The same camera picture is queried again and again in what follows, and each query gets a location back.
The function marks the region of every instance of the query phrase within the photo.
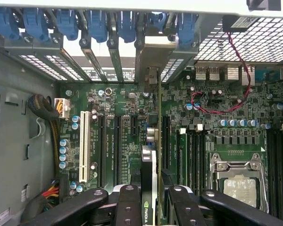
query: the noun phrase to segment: black memory slot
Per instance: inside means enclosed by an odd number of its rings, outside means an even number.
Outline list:
[[[122,117],[114,117],[114,186],[122,183]]]
[[[267,131],[267,160],[270,214],[283,220],[283,131]]]
[[[164,169],[170,164],[170,117],[162,116],[162,164]]]
[[[100,146],[100,173],[98,187],[106,185],[106,122],[104,116],[99,116],[98,142]]]

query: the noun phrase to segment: red wire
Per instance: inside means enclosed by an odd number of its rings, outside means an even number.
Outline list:
[[[234,107],[231,107],[231,108],[228,109],[227,111],[221,111],[221,112],[219,112],[219,111],[208,111],[208,110],[206,110],[206,109],[204,109],[204,108],[201,108],[201,107],[199,107],[199,106],[195,106],[195,105],[194,105],[194,96],[197,95],[197,94],[203,94],[203,92],[195,92],[195,93],[192,93],[192,96],[191,96],[191,104],[192,104],[195,108],[197,108],[198,110],[201,110],[202,112],[205,112],[205,113],[210,113],[210,114],[223,114],[223,113],[230,113],[230,112],[233,112],[234,110],[240,108],[240,107],[244,104],[244,102],[247,100],[247,96],[249,95],[249,92],[250,92],[250,73],[249,73],[249,69],[247,68],[245,61],[242,59],[242,57],[240,56],[240,54],[239,54],[237,48],[235,47],[235,45],[234,45],[234,43],[233,43],[233,39],[232,39],[232,37],[231,37],[231,33],[227,32],[226,34],[228,35],[228,41],[229,41],[229,43],[231,44],[233,50],[235,51],[236,56],[239,58],[239,61],[240,61],[240,62],[242,63],[242,65],[243,65],[243,68],[244,68],[244,70],[245,70],[245,72],[246,72],[246,75],[247,75],[247,79],[248,79],[248,81],[249,81],[249,84],[248,84],[247,89],[246,89],[246,91],[245,91],[245,93],[244,93],[244,99],[241,101],[241,103],[239,103],[238,105],[236,105],[236,106],[234,106]]]

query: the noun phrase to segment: capacitor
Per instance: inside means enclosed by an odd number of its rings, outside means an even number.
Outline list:
[[[240,100],[240,99],[235,99],[235,100],[232,101],[232,104],[233,104],[233,105],[238,105],[238,104],[240,104],[241,102],[242,102],[242,100]]]
[[[69,141],[67,139],[60,140],[60,146],[61,147],[69,146]]]
[[[71,128],[72,128],[73,130],[77,130],[77,129],[80,128],[80,124],[74,123],[74,124],[71,125]]]
[[[236,124],[236,122],[235,122],[235,120],[230,119],[230,120],[228,120],[228,121],[226,122],[226,124],[227,124],[228,126],[234,127],[235,124]]]
[[[81,120],[81,118],[77,115],[75,115],[74,117],[72,117],[72,122],[73,123],[78,123]]]
[[[194,104],[193,109],[194,109],[195,111],[199,111],[199,109],[198,109],[199,107],[200,107],[199,104]]]
[[[281,103],[273,104],[272,108],[274,110],[283,110],[283,104],[281,104]]]
[[[68,147],[60,147],[59,152],[60,152],[61,154],[66,154],[66,153],[68,153]]]
[[[60,161],[67,161],[68,159],[68,154],[61,154],[58,158]]]
[[[78,193],[81,193],[83,190],[85,189],[85,186],[83,184],[79,184],[77,187],[76,187],[76,191]]]
[[[97,121],[99,120],[99,118],[98,118],[98,116],[97,116],[96,114],[94,114],[94,115],[92,116],[92,120],[93,120],[94,122],[97,122]]]
[[[70,187],[70,189],[75,190],[78,185],[79,185],[79,183],[77,181],[71,181],[69,187]]]
[[[217,91],[216,91],[215,89],[212,89],[212,90],[208,93],[208,95],[209,95],[210,97],[213,97],[213,96],[216,95],[216,93],[217,93]]]
[[[68,166],[68,162],[62,161],[62,162],[59,163],[58,166],[59,166],[60,169],[63,170],[63,169],[65,169]]]
[[[184,106],[184,108],[185,108],[185,110],[190,111],[190,110],[193,109],[193,106],[192,106],[192,104],[186,104],[186,105]]]
[[[87,101],[89,104],[94,104],[95,103],[95,99],[92,97],[87,98]]]
[[[271,128],[271,125],[270,124],[261,124],[260,127],[262,129],[270,129]]]
[[[224,119],[219,120],[218,126],[221,126],[221,127],[226,126],[226,120],[224,120]]]
[[[91,114],[98,114],[98,112],[95,109],[92,109]]]
[[[95,170],[98,167],[96,162],[91,163],[90,169]]]
[[[237,126],[244,127],[245,126],[245,120],[238,120],[237,121]]]
[[[249,127],[255,127],[256,126],[256,120],[248,120],[247,121],[247,125],[249,126]]]

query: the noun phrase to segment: yellow wire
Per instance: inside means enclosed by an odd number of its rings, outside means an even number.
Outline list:
[[[51,194],[51,195],[47,196],[46,198],[48,199],[48,198],[51,197],[51,196],[53,196],[53,197],[58,197],[58,194]]]
[[[51,191],[54,187],[55,187],[54,185],[51,186],[50,189],[48,189],[48,191]]]

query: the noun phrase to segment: perforated metal grille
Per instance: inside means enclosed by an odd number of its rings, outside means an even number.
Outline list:
[[[173,72],[179,67],[183,59],[170,59],[161,73],[162,82],[166,82]]]
[[[33,55],[27,55],[27,56],[26,55],[20,55],[20,57],[22,59],[26,60],[27,62],[31,63],[33,66],[44,71],[45,73],[47,73],[52,78],[59,80],[59,81],[67,81],[67,78],[60,75],[58,72],[53,70],[51,67],[47,66],[45,63],[43,63],[41,60],[39,60],[35,56],[33,56]]]
[[[67,75],[69,75],[73,80],[75,81],[83,81],[84,79],[75,72],[64,60],[62,60],[58,56],[45,56],[47,59],[49,59],[55,66],[57,66],[59,69],[64,71]]]
[[[283,18],[260,18],[246,32],[234,32],[234,45],[246,62],[283,60]],[[219,23],[195,57],[204,61],[239,61]]]

